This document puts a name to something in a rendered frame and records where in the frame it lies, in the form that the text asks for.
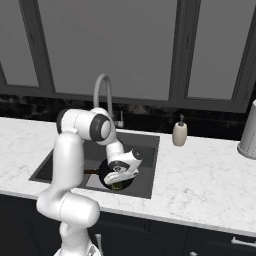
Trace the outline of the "beige soap dispenser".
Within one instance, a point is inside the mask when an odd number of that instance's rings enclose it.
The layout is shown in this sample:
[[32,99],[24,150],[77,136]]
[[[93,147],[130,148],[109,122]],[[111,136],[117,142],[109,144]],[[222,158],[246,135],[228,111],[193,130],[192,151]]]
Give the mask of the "beige soap dispenser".
[[172,132],[172,141],[175,146],[182,147],[187,139],[187,124],[184,122],[184,116],[180,115],[180,120],[175,123]]

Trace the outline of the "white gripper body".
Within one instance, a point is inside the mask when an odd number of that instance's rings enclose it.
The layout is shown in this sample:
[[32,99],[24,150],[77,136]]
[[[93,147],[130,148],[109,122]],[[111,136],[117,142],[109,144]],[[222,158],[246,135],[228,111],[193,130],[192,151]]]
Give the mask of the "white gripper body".
[[138,169],[128,170],[128,171],[124,171],[124,172],[113,171],[113,172],[110,172],[109,174],[106,175],[106,177],[104,178],[104,182],[107,185],[111,185],[113,183],[122,182],[122,181],[132,179],[138,173],[139,173]]

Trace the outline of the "dark drawer front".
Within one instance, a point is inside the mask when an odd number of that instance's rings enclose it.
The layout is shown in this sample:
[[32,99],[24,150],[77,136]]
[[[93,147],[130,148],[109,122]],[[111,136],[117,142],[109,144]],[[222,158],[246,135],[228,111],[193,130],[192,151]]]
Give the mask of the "dark drawer front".
[[256,256],[256,248],[232,244],[233,237],[240,241],[256,241],[256,233],[190,227],[183,256],[190,256],[190,252],[197,256]]

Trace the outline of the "dark grey sink basin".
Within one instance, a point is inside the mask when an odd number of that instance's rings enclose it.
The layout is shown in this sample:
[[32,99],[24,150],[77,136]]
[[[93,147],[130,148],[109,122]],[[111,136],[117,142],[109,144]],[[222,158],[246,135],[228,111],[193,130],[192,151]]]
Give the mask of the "dark grey sink basin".
[[[123,143],[126,152],[137,149],[142,155],[143,161],[138,168],[139,174],[127,188],[119,191],[106,188],[96,174],[85,174],[79,188],[150,199],[160,137],[118,132],[117,138]],[[86,169],[97,169],[102,161],[106,159],[105,147],[92,141],[84,143],[84,154]]]

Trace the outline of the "black frying pan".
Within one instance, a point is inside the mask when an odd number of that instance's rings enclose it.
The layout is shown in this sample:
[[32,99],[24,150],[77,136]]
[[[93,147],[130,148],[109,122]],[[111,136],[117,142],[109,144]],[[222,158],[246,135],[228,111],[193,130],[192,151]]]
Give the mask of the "black frying pan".
[[[107,161],[104,160],[97,169],[85,169],[84,170],[84,175],[88,176],[86,185],[91,187],[91,188],[100,188],[100,189],[111,189],[111,185],[107,185],[104,182],[104,178],[106,177],[107,174],[112,172],[112,170],[108,167]],[[122,189],[124,190],[128,188],[132,183],[133,179],[129,179],[126,181],[122,181]]]

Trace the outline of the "dark grey window frame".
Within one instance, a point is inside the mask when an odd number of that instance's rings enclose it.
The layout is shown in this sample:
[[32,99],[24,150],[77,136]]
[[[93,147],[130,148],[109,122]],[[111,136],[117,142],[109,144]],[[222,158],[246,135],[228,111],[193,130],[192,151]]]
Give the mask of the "dark grey window frame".
[[0,93],[245,112],[256,0],[0,0]]

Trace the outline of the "dark cupboard door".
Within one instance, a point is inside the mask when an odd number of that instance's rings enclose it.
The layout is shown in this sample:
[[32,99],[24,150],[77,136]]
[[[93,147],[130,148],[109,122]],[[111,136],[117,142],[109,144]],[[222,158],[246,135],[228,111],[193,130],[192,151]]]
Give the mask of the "dark cupboard door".
[[102,238],[104,256],[183,256],[184,245],[171,239],[103,226],[89,229],[93,242],[97,234]]

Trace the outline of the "grey curved tap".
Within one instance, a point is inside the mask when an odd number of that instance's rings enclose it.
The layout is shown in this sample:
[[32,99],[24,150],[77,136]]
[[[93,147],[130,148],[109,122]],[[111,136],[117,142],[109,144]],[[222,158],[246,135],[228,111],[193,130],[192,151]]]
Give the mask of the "grey curved tap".
[[93,106],[98,107],[99,106],[99,94],[102,83],[105,83],[106,86],[106,95],[107,95],[107,107],[108,107],[108,113],[111,117],[114,117],[113,113],[113,104],[112,104],[112,88],[111,88],[111,81],[108,75],[101,74],[95,83],[94,86],[94,94],[93,94]]

